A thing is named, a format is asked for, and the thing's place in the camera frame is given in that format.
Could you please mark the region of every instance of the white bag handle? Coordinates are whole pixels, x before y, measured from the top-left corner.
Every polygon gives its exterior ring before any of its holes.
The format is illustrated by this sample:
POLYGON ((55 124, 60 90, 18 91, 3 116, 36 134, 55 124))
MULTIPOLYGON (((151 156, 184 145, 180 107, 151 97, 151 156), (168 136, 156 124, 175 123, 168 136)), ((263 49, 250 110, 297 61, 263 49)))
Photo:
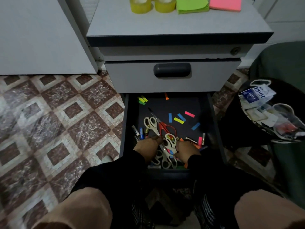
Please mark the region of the white bag handle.
POLYGON ((271 80, 268 80, 268 79, 256 79, 256 80, 253 80, 251 83, 250 83, 250 87, 257 87, 261 84, 253 84, 254 82, 256 81, 265 81, 267 82, 268 84, 266 84, 267 86, 269 86, 271 84, 271 80))

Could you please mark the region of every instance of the drawer handle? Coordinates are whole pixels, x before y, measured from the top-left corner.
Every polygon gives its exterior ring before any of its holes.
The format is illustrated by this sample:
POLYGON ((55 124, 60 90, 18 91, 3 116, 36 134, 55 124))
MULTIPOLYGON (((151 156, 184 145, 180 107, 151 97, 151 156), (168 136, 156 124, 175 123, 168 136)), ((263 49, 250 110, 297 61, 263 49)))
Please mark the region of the drawer handle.
POLYGON ((186 77, 191 73, 191 65, 188 62, 158 63, 153 67, 155 77, 186 77))

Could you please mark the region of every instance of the hand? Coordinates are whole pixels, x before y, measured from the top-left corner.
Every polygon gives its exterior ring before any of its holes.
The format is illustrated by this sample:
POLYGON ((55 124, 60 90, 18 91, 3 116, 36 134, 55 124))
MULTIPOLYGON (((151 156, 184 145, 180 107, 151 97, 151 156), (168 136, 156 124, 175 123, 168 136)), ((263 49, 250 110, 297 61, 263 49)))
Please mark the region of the hand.
POLYGON ((141 154, 145 162, 150 162, 157 155, 157 148, 163 140, 159 136, 154 136, 153 138, 146 138, 144 140, 139 141, 134 150, 141 154))
POLYGON ((190 156, 194 154, 201 155, 199 150, 189 141, 177 141, 176 150, 175 157, 184 163, 188 163, 190 156))

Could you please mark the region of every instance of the scissor blade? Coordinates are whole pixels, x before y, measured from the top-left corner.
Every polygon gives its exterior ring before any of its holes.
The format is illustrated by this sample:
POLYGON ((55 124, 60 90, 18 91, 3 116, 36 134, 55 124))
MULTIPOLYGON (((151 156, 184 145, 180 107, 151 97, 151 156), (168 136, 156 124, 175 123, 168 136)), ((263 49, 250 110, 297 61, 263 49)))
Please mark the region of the scissor blade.
POLYGON ((160 123, 161 121, 159 120, 159 118, 153 113, 153 111, 148 108, 148 110, 150 111, 150 113, 152 114, 152 116, 157 120, 158 123, 160 123))

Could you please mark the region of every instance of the green sticky notes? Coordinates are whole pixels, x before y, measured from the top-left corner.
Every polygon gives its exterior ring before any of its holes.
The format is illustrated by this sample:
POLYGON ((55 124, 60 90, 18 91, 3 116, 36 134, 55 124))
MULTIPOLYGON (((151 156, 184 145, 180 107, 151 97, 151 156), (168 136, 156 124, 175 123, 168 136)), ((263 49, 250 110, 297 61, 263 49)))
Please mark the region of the green sticky notes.
POLYGON ((197 13, 209 11, 208 0, 177 0, 178 14, 197 13))

